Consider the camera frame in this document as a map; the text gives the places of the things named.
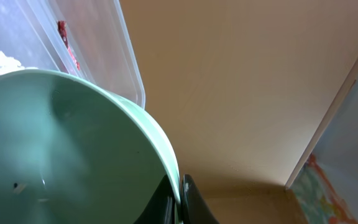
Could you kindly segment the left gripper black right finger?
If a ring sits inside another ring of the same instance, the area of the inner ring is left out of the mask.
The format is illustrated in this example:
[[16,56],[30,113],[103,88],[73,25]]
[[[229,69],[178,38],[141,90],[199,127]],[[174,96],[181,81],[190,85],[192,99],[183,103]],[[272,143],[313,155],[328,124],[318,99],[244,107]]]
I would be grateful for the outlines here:
[[181,183],[181,217],[184,224],[219,224],[189,174]]

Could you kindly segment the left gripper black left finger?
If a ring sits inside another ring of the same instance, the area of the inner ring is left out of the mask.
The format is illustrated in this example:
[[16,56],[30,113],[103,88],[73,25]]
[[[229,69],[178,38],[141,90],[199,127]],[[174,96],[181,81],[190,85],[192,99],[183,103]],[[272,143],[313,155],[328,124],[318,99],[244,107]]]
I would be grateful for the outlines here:
[[165,175],[134,224],[174,224],[174,222],[175,198],[169,178]]

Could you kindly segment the green bowl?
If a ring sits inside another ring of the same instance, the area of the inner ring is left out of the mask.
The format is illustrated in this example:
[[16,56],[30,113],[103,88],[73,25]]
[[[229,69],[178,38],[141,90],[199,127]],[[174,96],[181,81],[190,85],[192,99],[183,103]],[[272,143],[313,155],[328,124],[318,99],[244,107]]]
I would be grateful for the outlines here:
[[163,129],[117,94],[51,70],[0,76],[0,223],[134,223],[179,171]]

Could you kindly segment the red snack wrapper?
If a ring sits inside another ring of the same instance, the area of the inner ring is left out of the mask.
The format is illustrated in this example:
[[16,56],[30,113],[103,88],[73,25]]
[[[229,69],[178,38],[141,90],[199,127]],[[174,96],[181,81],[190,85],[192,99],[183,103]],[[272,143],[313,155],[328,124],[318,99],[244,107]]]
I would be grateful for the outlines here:
[[67,48],[68,53],[70,54],[70,57],[72,59],[72,61],[74,62],[76,68],[78,70],[80,70],[80,64],[78,63],[78,61],[76,60],[73,52],[71,51],[71,48],[69,46],[68,43],[68,37],[67,37],[67,30],[66,30],[66,26],[67,23],[65,21],[57,21],[57,29],[58,29],[58,33],[63,41],[63,43],[65,44],[65,47]]

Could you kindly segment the white tissue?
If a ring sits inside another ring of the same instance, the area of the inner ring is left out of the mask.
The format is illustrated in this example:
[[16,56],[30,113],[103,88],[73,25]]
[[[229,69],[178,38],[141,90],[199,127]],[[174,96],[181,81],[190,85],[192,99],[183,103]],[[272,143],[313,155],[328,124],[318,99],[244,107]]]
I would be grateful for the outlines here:
[[37,67],[25,67],[14,57],[8,57],[0,51],[0,76],[25,69],[37,69]]

